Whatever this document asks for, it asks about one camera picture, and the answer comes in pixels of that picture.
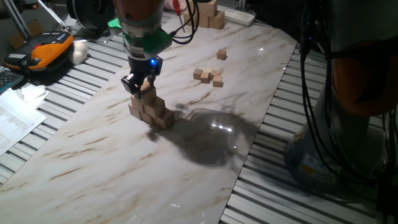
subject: white marble sheet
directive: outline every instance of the white marble sheet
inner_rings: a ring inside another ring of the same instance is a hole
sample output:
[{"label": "white marble sheet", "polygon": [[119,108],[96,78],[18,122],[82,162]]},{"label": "white marble sheet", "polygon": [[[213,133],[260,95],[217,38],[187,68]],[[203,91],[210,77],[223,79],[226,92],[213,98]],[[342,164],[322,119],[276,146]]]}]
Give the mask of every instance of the white marble sheet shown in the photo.
[{"label": "white marble sheet", "polygon": [[[129,114],[123,68],[0,188],[0,223],[218,223],[294,46],[234,24],[173,44],[155,83],[167,131]],[[205,67],[223,88],[193,80]]]}]

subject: metal pole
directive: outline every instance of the metal pole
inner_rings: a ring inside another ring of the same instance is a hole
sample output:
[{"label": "metal pole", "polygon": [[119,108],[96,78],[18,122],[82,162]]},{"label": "metal pole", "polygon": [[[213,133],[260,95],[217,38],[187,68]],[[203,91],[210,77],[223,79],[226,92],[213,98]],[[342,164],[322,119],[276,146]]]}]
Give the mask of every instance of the metal pole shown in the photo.
[{"label": "metal pole", "polygon": [[239,0],[238,9],[244,12],[248,11],[248,0]]},{"label": "metal pole", "polygon": [[29,31],[29,28],[26,26],[24,19],[22,18],[21,14],[19,13],[17,7],[13,3],[12,0],[0,0],[3,6],[6,8],[10,18],[14,22],[14,25],[17,27],[19,33],[21,33],[22,37],[25,40],[29,40],[32,38],[32,34]]},{"label": "metal pole", "polygon": [[50,14],[50,16],[56,20],[56,22],[58,22],[58,24],[60,24],[62,29],[66,28],[67,25],[56,15],[53,10],[48,8],[41,0],[38,0],[37,2]]}]

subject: white object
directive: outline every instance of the white object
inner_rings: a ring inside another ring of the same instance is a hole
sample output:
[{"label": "white object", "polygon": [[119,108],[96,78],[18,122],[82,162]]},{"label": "white object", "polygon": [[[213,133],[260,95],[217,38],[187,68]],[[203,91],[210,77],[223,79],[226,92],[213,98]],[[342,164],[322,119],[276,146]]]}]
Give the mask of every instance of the white object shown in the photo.
[{"label": "white object", "polygon": [[87,58],[88,48],[83,42],[76,42],[73,52],[69,55],[69,60],[74,65],[79,65]]},{"label": "white object", "polygon": [[0,96],[0,155],[47,118],[27,106],[11,89]]},{"label": "white object", "polygon": [[28,85],[15,91],[16,94],[32,109],[37,109],[47,97],[49,92],[45,90],[45,86]]},{"label": "white object", "polygon": [[225,12],[225,20],[242,26],[249,27],[254,22],[255,15],[230,9],[225,6],[217,6],[217,10]]}]

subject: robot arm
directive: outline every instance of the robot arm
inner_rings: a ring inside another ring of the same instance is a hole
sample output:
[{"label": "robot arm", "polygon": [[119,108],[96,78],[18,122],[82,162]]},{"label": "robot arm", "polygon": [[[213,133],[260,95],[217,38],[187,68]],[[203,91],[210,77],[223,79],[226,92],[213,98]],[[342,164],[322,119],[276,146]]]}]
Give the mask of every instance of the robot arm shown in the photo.
[{"label": "robot arm", "polygon": [[157,56],[172,43],[160,29],[164,0],[113,0],[123,30],[124,51],[130,75],[122,78],[124,88],[141,98],[140,89],[148,78],[153,86],[163,60]]}]

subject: wooden block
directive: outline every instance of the wooden block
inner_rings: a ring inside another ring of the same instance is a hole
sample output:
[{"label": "wooden block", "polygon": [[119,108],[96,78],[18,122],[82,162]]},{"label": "wooden block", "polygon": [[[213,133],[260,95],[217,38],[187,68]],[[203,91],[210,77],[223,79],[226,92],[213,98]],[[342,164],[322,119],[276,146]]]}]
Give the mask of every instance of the wooden block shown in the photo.
[{"label": "wooden block", "polygon": [[199,27],[209,28],[209,17],[205,15],[199,16]]},{"label": "wooden block", "polygon": [[203,72],[202,69],[196,68],[195,71],[193,72],[193,79],[200,80],[200,75],[202,72]]},{"label": "wooden block", "polygon": [[219,71],[219,70],[213,70],[213,71],[211,71],[210,80],[213,81],[214,76],[219,76],[220,73],[221,73],[221,71]]},{"label": "wooden block", "polygon": [[225,60],[226,59],[226,50],[219,49],[217,52],[217,59]]},{"label": "wooden block", "polygon": [[131,95],[131,104],[132,104],[132,107],[133,107],[134,109],[140,111],[141,113],[144,112],[144,105],[142,105],[142,103],[141,103],[139,100],[137,100],[137,99],[134,97],[134,95]]},{"label": "wooden block", "polygon": [[133,99],[137,100],[143,106],[148,105],[156,100],[156,88],[152,87],[149,82],[144,81],[141,86],[141,99],[138,100],[135,96],[132,96]]},{"label": "wooden block", "polygon": [[141,113],[141,118],[142,118],[142,120],[143,120],[145,123],[147,123],[147,124],[149,124],[149,125],[154,125],[155,118],[149,116],[148,114]]},{"label": "wooden block", "polygon": [[223,85],[223,77],[214,76],[213,78],[213,87],[221,87]]},{"label": "wooden block", "polygon": [[209,17],[209,27],[213,29],[222,29],[225,23],[225,12],[217,11],[217,15],[215,17]]},{"label": "wooden block", "polygon": [[212,71],[213,71],[212,68],[205,68],[205,70],[203,72],[209,73],[209,75],[210,75]]},{"label": "wooden block", "polygon": [[[189,12],[188,10],[184,11],[184,23],[186,23],[189,20]],[[196,25],[197,24],[197,20],[198,20],[198,16],[195,14],[193,16],[193,23]]]},{"label": "wooden block", "polygon": [[141,120],[141,112],[133,108],[132,103],[129,103],[129,110],[131,115],[135,116],[138,120]]},{"label": "wooden block", "polygon": [[201,83],[210,83],[210,74],[207,72],[203,72],[200,75],[200,82]]},{"label": "wooden block", "polygon": [[[191,6],[191,10],[193,10],[193,2],[189,0],[189,5]],[[212,0],[206,3],[198,3],[199,13],[200,15],[215,17],[217,13],[217,0]]]},{"label": "wooden block", "polygon": [[166,108],[163,116],[155,119],[155,125],[162,128],[167,129],[174,124],[174,112],[170,111]]},{"label": "wooden block", "polygon": [[163,115],[165,110],[166,105],[164,100],[160,97],[157,97],[153,103],[150,103],[144,107],[145,114],[148,114],[153,118],[158,118],[159,116]]}]

